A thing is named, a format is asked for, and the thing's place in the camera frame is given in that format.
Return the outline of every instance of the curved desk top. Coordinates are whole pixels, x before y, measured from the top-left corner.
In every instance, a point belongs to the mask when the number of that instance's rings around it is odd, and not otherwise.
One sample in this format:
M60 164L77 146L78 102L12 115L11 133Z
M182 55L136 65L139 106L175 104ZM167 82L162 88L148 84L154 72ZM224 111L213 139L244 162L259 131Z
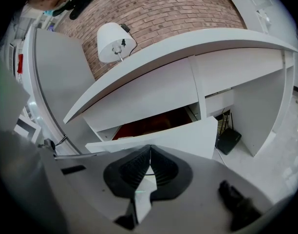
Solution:
M245 29L212 28L176 35L138 51L109 70L79 98L63 121L68 123L115 89L156 68L185 57L233 48L298 52L278 38Z

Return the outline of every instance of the brick wall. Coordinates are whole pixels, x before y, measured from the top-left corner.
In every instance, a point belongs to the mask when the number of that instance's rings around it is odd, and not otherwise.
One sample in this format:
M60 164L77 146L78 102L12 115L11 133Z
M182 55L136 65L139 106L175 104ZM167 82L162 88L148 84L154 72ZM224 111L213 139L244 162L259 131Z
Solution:
M230 0L93 0L78 19L72 21L67 14L56 30L83 40L96 80L116 65L98 59L97 30L107 22L125 23L131 28L138 43L133 53L188 31L245 27Z

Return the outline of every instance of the white reception desk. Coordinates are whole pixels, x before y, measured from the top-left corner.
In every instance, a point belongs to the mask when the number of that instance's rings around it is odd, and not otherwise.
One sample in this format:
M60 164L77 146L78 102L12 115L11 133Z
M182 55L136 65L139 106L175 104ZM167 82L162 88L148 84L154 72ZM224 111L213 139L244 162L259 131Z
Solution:
M254 156L275 137L287 112L294 52L275 37L243 29L173 36L113 67L79 98L64 123L83 116L102 141L86 145L92 153L156 144L212 158L213 116L225 108ZM113 140L127 124L181 108L190 123Z

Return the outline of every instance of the lamp shade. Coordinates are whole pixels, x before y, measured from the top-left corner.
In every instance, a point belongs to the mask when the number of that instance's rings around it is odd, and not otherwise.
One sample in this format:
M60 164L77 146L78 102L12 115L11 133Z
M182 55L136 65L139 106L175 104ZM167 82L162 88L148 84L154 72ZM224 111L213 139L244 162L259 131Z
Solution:
M101 62L108 63L128 56L136 46L135 40L115 22L102 25L97 31L98 58Z

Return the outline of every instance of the black router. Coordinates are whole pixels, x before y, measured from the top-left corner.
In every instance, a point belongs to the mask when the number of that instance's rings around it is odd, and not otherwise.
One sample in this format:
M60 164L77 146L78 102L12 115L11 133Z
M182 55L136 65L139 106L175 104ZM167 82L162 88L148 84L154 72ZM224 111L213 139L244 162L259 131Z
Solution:
M221 150L221 152L225 155L231 152L231 150L237 145L237 143L242 137L241 134L239 134L237 131L233 129L232 113L230 113L230 116L231 116L232 129L227 128L226 130L224 130L224 132L221 135L219 135L218 141L217 141L217 148Z

